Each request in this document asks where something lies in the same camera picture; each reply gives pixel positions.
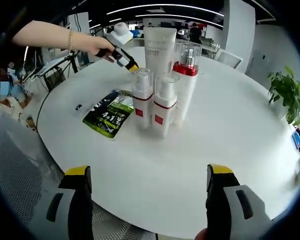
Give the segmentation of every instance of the green leaves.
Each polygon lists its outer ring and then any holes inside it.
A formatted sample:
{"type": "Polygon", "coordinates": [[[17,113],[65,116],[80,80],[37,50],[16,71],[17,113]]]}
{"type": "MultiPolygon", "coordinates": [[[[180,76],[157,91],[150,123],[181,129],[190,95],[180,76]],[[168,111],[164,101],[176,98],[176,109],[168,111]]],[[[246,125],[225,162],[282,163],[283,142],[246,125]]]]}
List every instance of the green leaves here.
{"type": "Polygon", "coordinates": [[[284,68],[287,75],[283,75],[282,72],[268,74],[268,79],[271,80],[269,104],[282,98],[283,106],[287,107],[286,121],[288,124],[298,125],[300,123],[300,81],[294,80],[294,74],[288,66],[284,68]]]}

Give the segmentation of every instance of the human arm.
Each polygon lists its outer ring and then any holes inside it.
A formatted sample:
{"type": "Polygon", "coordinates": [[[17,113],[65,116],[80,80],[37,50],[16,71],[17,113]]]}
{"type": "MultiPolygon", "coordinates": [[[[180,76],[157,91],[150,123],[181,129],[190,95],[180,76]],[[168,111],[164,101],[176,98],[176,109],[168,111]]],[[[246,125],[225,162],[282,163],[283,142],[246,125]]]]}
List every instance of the human arm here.
{"type": "MultiPolygon", "coordinates": [[[[13,37],[12,42],[19,46],[68,49],[69,35],[70,30],[67,28],[43,21],[31,21],[13,37]]],[[[74,31],[72,49],[96,55],[100,49],[112,52],[115,48],[103,37],[74,31]]]]}

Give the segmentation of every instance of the white round table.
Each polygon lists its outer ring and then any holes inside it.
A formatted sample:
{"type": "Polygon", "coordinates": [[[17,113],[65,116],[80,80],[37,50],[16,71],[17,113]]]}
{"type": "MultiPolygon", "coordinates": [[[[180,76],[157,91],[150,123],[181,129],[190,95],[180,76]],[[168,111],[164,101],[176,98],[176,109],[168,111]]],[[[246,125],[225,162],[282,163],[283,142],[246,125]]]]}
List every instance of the white round table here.
{"type": "MultiPolygon", "coordinates": [[[[145,67],[144,47],[128,51],[145,67]]],[[[141,134],[133,114],[115,138],[82,122],[75,107],[96,104],[129,87],[125,68],[98,61],[67,79],[46,99],[38,131],[63,171],[89,165],[92,199],[148,231],[193,239],[207,227],[207,165],[231,168],[264,202],[270,218],[292,201],[299,158],[289,126],[268,105],[268,92],[248,76],[206,57],[182,129],[166,139],[141,134]]]]}

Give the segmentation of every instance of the green packet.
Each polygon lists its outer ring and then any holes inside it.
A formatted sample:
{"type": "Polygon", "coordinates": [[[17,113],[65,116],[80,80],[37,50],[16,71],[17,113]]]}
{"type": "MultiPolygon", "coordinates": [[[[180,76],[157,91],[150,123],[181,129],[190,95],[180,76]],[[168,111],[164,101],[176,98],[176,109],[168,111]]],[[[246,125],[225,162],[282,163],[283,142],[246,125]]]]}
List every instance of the green packet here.
{"type": "Polygon", "coordinates": [[[102,135],[114,138],[133,111],[131,92],[114,89],[93,106],[83,122],[102,135]]]}

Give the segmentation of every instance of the bracelet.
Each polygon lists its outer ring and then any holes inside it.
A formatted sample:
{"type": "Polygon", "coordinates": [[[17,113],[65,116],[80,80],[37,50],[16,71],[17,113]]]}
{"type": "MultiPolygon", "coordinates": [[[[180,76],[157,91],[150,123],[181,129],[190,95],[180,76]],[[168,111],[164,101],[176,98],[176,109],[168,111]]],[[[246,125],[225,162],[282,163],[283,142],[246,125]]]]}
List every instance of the bracelet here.
{"type": "Polygon", "coordinates": [[[69,51],[69,53],[72,52],[72,43],[73,43],[72,36],[73,36],[73,34],[74,34],[74,31],[71,29],[70,33],[69,33],[69,42],[68,42],[68,45],[69,45],[68,51],[69,51]]]}

